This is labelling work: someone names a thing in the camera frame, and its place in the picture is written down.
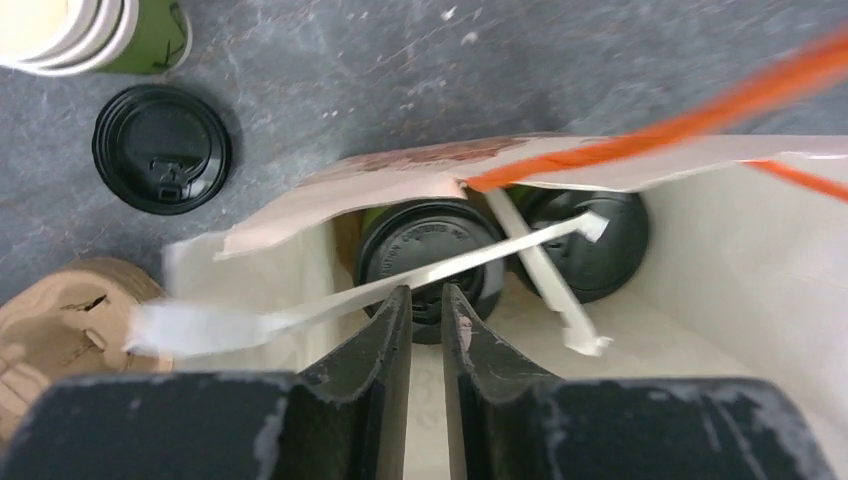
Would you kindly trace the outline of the green paper coffee cup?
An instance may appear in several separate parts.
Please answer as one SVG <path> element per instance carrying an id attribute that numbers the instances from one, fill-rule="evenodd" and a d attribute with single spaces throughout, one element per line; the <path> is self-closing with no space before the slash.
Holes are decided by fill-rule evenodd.
<path id="1" fill-rule="evenodd" d="M 366 231 L 383 213 L 389 209 L 389 206 L 380 206 L 370 208 L 364 211 L 362 215 L 361 229 Z"/>

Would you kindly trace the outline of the black plastic cup lid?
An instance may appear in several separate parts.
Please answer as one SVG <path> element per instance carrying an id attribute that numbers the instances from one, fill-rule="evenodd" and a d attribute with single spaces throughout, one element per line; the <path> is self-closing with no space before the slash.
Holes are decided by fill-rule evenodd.
<path id="1" fill-rule="evenodd" d="M 461 199 L 413 200 L 389 206 L 362 231 L 353 284 L 359 286 L 498 243 L 503 234 L 492 220 Z M 412 341 L 441 343 L 442 291 L 459 287 L 478 317 L 486 320 L 500 300 L 506 273 L 503 258 L 412 291 Z"/>

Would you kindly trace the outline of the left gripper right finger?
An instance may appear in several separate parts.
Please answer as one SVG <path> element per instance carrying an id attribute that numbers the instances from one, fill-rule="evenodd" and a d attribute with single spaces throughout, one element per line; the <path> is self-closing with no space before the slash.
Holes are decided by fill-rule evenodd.
<path id="1" fill-rule="evenodd" d="M 830 479 L 798 408 L 741 377 L 567 380 L 453 284 L 442 348 L 454 479 Z"/>

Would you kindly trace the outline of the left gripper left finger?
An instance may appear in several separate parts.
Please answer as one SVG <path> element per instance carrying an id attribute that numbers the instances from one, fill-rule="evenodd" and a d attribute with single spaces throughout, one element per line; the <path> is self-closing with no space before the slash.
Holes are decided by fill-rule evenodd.
<path id="1" fill-rule="evenodd" d="M 399 479 L 411 292 L 305 370 L 84 375 L 50 387 L 5 479 Z"/>

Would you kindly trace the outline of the brown paper takeout bag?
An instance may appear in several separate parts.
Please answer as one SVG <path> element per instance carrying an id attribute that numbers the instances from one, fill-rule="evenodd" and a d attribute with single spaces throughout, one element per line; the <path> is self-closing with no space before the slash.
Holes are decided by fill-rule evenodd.
<path id="1" fill-rule="evenodd" d="M 504 241 L 484 197 L 491 190 L 637 193 L 651 224 L 639 269 L 612 294 L 580 303 L 611 339 L 600 356 L 565 347 L 559 314 L 525 287 L 506 289 L 495 328 L 575 378 L 770 380 L 800 406 L 845 478 L 847 139 L 726 128 L 846 76 L 840 26 L 719 98 L 628 135 L 530 133 L 353 156 L 226 231 L 170 245 L 167 300 L 268 314 L 358 287 L 338 260 L 331 224 L 352 211 L 461 199 Z M 303 365 L 360 310 L 256 347 L 173 358 L 186 368 L 267 369 L 292 354 Z"/>

